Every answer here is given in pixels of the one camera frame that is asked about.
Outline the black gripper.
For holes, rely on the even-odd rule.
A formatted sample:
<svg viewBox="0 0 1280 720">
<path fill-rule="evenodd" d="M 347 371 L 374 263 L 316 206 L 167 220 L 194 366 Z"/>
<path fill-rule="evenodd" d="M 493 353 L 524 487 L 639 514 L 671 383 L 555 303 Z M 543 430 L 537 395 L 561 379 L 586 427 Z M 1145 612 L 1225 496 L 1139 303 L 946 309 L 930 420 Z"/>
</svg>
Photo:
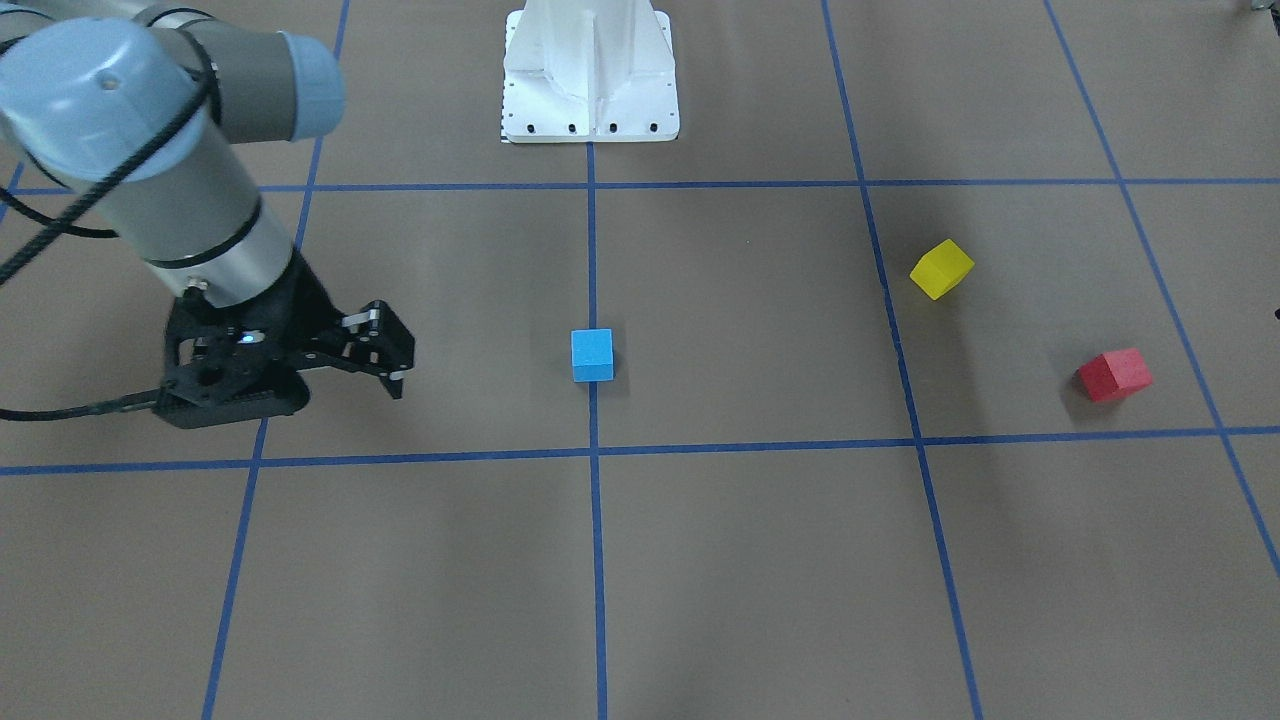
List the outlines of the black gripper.
<svg viewBox="0 0 1280 720">
<path fill-rule="evenodd" d="M 413 334 L 384 300 L 343 316 L 301 251 L 251 300 L 216 307 L 211 292 L 192 278 L 172 306 L 155 401 L 165 423 L 200 429 L 291 415 L 310 401 L 302 373 L 319 368 L 375 377 L 403 398 Z"/>
</svg>

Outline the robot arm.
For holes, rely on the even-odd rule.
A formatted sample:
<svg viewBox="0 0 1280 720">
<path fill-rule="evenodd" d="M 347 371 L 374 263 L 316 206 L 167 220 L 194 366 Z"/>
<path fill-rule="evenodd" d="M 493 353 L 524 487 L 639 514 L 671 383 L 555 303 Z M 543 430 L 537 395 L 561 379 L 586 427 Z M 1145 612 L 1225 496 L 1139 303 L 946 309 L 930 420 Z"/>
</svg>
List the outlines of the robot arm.
<svg viewBox="0 0 1280 720">
<path fill-rule="evenodd" d="M 38 225 L 3 279 L 64 236 L 119 238 L 174 300 L 157 388 L 3 419 L 148 410 L 197 429 L 291 415 L 316 368 L 374 377 L 401 398 L 410 329 L 381 300 L 333 305 L 234 151 L 320 138 L 344 109 L 337 56 L 308 36 L 165 3 L 4 3 L 3 141 L 76 201 L 49 217 L 3 193 Z"/>
</svg>

